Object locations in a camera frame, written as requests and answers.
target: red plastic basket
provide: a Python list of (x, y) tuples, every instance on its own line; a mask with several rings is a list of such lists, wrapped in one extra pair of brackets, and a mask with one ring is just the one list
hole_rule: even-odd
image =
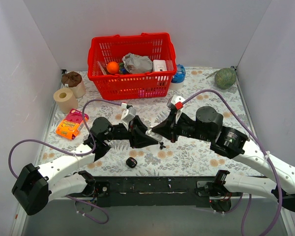
[[(122, 62), (123, 56), (128, 53), (148, 56), (151, 60), (165, 60), (167, 71), (103, 75), (98, 62), (104, 66), (111, 61)], [(88, 78), (107, 100), (163, 97), (167, 95), (177, 70), (175, 59), (174, 46), (168, 33), (96, 37), (88, 53)]]

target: orange snack package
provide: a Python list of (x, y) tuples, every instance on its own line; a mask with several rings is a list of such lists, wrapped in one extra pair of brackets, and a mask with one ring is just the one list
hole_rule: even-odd
[[(88, 121), (89, 116), (84, 114), (85, 120)], [(75, 139), (79, 135), (84, 126), (82, 112), (72, 109), (69, 114), (60, 122), (56, 129), (56, 134), (64, 136), (67, 139)]]

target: white wall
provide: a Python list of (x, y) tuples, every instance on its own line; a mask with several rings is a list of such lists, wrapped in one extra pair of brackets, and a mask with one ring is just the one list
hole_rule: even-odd
[(295, 0), (271, 2), (239, 63), (238, 77), (258, 137), (295, 166)]
[[(0, 235), (10, 234), (17, 201), (8, 169), (11, 147), (41, 139), (57, 90), (60, 69), (22, 0), (0, 0)], [(24, 144), (13, 155), (17, 174), (35, 161), (38, 145)]]
[(87, 70), (96, 36), (170, 33), (177, 63), (238, 62), (270, 0), (24, 0), (61, 69)]

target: green round fruit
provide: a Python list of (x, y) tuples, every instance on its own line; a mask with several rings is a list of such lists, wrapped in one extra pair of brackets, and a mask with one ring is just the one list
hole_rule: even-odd
[(215, 74), (214, 80), (220, 89), (228, 89), (236, 82), (236, 72), (231, 68), (220, 69)]

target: orange fruit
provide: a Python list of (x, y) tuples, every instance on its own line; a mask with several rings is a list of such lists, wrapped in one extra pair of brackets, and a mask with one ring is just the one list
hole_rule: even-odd
[(111, 74), (119, 73), (119, 65), (115, 61), (111, 61), (110, 63), (108, 63), (106, 69)]

